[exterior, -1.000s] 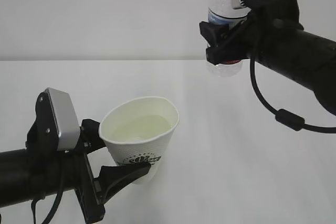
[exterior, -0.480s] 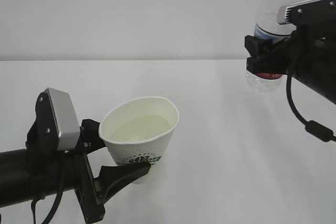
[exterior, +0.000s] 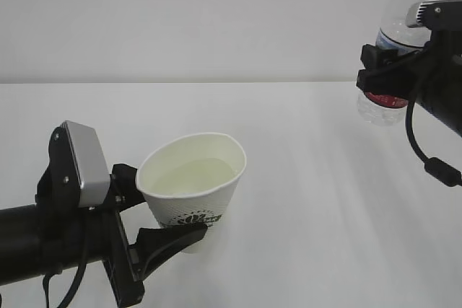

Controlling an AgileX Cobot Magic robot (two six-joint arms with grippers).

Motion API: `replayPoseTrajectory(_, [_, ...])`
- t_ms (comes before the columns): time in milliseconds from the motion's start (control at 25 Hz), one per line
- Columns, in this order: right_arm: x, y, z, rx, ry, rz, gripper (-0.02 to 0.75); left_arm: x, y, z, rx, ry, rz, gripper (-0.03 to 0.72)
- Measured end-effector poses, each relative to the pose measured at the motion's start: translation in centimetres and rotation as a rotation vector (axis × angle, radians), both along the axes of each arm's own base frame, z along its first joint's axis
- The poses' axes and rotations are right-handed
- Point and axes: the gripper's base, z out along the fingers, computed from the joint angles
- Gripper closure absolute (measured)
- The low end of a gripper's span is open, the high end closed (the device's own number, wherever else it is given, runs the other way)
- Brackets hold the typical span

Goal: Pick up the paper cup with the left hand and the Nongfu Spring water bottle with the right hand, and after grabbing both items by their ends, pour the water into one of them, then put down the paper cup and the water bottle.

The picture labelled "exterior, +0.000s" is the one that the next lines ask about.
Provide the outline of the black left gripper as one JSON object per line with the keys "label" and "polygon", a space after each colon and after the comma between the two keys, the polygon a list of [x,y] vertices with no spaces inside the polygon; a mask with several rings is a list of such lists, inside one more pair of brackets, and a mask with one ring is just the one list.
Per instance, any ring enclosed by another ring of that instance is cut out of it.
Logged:
{"label": "black left gripper", "polygon": [[127,164],[114,164],[106,198],[95,210],[95,216],[102,222],[101,260],[117,307],[139,304],[144,296],[142,281],[170,258],[201,241],[208,229],[204,223],[141,228],[130,246],[121,213],[146,202],[136,187],[137,171]]}

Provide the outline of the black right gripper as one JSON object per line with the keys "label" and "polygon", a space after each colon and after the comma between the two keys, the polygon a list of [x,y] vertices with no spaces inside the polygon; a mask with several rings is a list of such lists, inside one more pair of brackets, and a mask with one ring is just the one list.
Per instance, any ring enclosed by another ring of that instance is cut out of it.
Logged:
{"label": "black right gripper", "polygon": [[356,87],[422,106],[461,105],[461,31],[432,31],[423,49],[399,55],[397,49],[362,46],[363,69]]}

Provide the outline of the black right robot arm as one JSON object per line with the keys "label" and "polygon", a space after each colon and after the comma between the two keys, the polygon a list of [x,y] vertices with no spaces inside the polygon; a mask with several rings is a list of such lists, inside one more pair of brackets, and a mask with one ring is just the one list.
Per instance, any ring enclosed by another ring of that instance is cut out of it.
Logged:
{"label": "black right robot arm", "polygon": [[362,46],[356,86],[364,93],[416,103],[461,134],[461,0],[426,0],[406,16],[411,29],[427,28],[423,48],[400,55],[396,49]]}

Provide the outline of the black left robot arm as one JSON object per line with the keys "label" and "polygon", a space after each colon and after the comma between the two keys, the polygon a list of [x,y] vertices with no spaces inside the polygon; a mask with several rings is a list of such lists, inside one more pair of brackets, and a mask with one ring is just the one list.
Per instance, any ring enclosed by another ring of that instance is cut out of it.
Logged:
{"label": "black left robot arm", "polygon": [[121,213],[144,202],[136,169],[108,168],[94,128],[67,120],[53,130],[48,166],[35,203],[1,211],[1,283],[52,277],[75,268],[61,301],[74,298],[89,263],[100,261],[118,307],[139,304],[144,280],[172,256],[204,238],[203,221],[166,229],[141,228],[128,242]]}

